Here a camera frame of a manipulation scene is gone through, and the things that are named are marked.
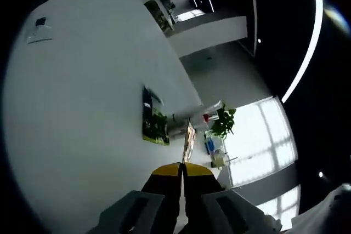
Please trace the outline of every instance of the window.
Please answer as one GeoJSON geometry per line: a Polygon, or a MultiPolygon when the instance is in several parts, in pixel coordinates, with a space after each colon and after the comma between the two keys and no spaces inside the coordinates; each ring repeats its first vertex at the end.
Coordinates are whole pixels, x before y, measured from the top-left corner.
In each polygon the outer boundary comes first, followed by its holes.
{"type": "Polygon", "coordinates": [[[280,219],[282,231],[291,229],[291,219],[298,215],[298,205],[300,197],[300,186],[296,186],[278,198],[272,199],[257,207],[265,214],[280,219]]]}
{"type": "Polygon", "coordinates": [[[262,179],[297,159],[295,141],[278,98],[237,109],[234,134],[224,140],[233,186],[262,179]]]}
{"type": "Polygon", "coordinates": [[[181,21],[195,18],[197,16],[201,16],[201,15],[204,15],[204,12],[202,12],[199,9],[194,9],[192,11],[185,12],[185,13],[182,13],[182,14],[176,16],[175,20],[177,20],[178,22],[181,22],[181,21]]]}

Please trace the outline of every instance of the green plant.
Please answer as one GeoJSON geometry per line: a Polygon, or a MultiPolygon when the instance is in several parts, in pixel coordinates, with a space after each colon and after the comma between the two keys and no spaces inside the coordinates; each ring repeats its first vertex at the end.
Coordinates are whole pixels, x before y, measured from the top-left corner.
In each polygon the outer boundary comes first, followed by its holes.
{"type": "Polygon", "coordinates": [[[217,110],[218,119],[214,121],[214,124],[211,128],[211,134],[215,136],[222,137],[225,139],[229,132],[233,133],[231,130],[234,123],[234,114],[236,109],[226,109],[225,104],[223,107],[217,110]]]}

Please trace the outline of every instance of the potted plant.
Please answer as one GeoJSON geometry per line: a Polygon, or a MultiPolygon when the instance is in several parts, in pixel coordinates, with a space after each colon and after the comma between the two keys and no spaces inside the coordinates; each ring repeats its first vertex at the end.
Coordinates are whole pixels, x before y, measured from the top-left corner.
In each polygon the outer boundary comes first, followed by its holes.
{"type": "Polygon", "coordinates": [[[217,110],[218,119],[214,121],[211,127],[211,134],[225,139],[229,132],[233,133],[231,129],[234,125],[235,111],[236,109],[226,109],[223,103],[222,108],[217,110]]]}

